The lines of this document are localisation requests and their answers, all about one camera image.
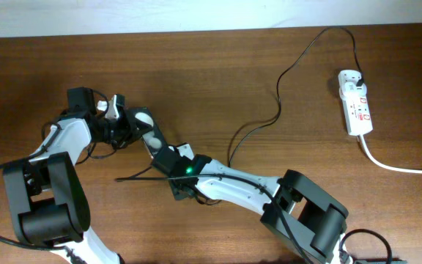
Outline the black Galaxy flip phone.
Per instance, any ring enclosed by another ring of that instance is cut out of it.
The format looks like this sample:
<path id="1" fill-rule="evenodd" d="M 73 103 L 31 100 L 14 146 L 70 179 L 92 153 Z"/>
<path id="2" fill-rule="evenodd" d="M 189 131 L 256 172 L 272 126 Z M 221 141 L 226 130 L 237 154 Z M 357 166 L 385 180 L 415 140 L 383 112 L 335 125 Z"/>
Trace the black Galaxy flip phone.
<path id="1" fill-rule="evenodd" d="M 149 131 L 144 133 L 141 138 L 151 158 L 155 158 L 162 148 L 168 147 L 164 135 L 147 107 L 134 108 L 133 115 L 138 121 L 147 125 Z"/>

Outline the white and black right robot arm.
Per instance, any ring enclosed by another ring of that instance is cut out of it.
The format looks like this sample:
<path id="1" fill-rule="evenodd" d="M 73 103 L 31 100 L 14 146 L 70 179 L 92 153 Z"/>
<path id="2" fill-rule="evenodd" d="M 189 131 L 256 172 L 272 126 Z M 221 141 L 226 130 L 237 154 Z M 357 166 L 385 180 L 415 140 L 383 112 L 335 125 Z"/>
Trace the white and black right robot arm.
<path id="1" fill-rule="evenodd" d="M 189 145 L 152 151 L 152 166 L 169 181 L 174 198 L 222 200 L 257 213 L 261 223 L 307 263 L 342 263 L 348 210 L 300 172 L 282 177 L 229 168 Z"/>

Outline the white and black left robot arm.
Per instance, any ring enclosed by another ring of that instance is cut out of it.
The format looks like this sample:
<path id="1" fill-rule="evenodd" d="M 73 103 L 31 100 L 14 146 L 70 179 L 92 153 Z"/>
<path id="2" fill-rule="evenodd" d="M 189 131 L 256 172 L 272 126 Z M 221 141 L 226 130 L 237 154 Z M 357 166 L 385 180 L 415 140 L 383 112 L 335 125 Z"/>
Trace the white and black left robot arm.
<path id="1" fill-rule="evenodd" d="M 36 152 L 3 170 L 16 238 L 70 263 L 122 263 L 91 227 L 89 203 L 75 165 L 91 143 L 115 150 L 154 127 L 147 108 L 125 108 L 122 95 L 95 102 L 86 87 L 67 91 L 68 107 L 50 124 Z"/>

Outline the white USB charger adapter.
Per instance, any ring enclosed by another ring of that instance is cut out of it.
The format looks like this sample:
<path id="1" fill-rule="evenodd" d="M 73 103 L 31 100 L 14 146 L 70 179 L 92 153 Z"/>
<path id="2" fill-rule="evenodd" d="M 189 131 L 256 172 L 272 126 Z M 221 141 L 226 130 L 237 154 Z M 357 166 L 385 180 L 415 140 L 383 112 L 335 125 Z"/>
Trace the white USB charger adapter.
<path id="1" fill-rule="evenodd" d="M 357 83 L 347 81 L 341 86 L 341 98 L 347 100 L 348 98 L 365 97 L 367 89 L 365 84 L 358 86 Z"/>

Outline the white power strip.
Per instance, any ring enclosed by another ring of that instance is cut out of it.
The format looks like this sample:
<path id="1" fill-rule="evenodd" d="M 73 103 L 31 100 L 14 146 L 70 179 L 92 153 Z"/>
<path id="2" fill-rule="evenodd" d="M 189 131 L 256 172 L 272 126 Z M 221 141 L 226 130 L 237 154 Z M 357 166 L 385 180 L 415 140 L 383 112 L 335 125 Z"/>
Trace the white power strip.
<path id="1" fill-rule="evenodd" d="M 347 133 L 350 136 L 370 133 L 373 130 L 373 125 L 367 97 L 348 98 L 347 100 L 341 98 L 341 86 L 347 81 L 355 82 L 358 86 L 365 84 L 361 73 L 356 70 L 342 70 L 338 75 L 338 91 L 343 105 Z"/>

